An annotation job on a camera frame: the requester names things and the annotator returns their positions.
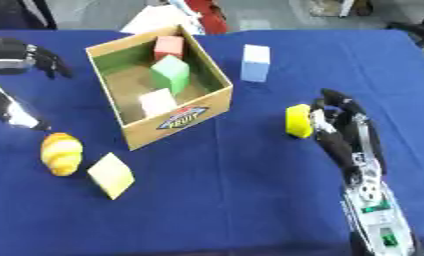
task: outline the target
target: table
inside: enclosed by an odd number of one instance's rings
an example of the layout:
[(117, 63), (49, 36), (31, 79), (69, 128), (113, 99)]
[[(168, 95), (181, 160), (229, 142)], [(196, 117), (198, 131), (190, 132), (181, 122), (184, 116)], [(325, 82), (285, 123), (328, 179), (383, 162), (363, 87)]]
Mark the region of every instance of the table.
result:
[[(134, 152), (128, 152), (84, 53), (124, 34), (0, 35), (42, 45), (72, 66), (73, 80), (50, 81), (31, 70), (0, 76), (0, 85), (49, 119), (55, 132), (85, 145), (80, 170), (55, 177), (39, 160), (44, 133), (0, 123), (0, 255), (229, 248), (235, 255), (347, 255), (338, 169), (313, 140), (284, 133), (285, 107), (311, 102), (322, 87), (352, 95), (375, 121), (387, 182), (424, 242), (424, 56), (404, 33), (198, 37), (235, 84), (231, 111)], [(266, 84), (239, 80), (246, 43), (271, 47)], [(108, 152), (128, 164), (137, 180), (116, 201), (85, 171)]]

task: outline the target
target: robotic hand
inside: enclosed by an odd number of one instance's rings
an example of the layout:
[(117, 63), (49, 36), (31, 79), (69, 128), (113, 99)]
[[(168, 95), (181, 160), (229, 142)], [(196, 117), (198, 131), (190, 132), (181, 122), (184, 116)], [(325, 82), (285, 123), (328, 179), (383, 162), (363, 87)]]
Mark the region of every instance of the robotic hand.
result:
[(37, 119), (27, 113), (21, 105), (0, 87), (0, 120), (13, 126), (21, 126), (36, 130), (50, 130), (44, 120)]
[(311, 106), (310, 122), (315, 140), (342, 170), (353, 255), (424, 255), (382, 180), (386, 166), (372, 121), (350, 97), (329, 89), (322, 95)]
[(0, 37), (0, 74), (18, 74), (35, 66), (42, 70), (50, 79), (55, 73), (71, 78), (71, 70), (56, 54), (13, 38)]

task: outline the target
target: yellow striped ball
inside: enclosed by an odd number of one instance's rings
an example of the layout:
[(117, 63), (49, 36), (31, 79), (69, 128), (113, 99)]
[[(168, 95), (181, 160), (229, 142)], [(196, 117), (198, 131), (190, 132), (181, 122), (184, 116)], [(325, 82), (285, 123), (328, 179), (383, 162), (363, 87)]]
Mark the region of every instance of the yellow striped ball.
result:
[(83, 145), (66, 133), (53, 133), (41, 145), (41, 160), (56, 176), (74, 173), (82, 160)]

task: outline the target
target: box label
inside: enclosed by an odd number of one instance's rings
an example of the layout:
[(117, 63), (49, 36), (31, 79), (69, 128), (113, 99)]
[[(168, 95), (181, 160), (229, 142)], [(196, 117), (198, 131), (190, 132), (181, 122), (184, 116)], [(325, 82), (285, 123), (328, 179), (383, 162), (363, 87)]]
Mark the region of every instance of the box label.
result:
[(184, 128), (195, 121), (200, 115), (206, 112), (206, 107), (185, 107), (176, 112), (167, 121), (163, 122), (158, 130)]

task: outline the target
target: cardboard box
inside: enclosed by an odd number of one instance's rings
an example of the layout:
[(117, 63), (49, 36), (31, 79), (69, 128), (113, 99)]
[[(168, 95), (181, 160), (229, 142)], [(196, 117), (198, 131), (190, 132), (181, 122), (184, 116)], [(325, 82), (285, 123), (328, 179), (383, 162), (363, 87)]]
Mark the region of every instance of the cardboard box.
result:
[[(137, 100), (156, 91), (150, 67), (158, 36), (183, 36), (190, 84), (175, 96), (178, 108), (146, 118)], [(86, 49), (130, 150), (198, 124), (229, 109), (233, 85), (182, 26), (162, 28)]]

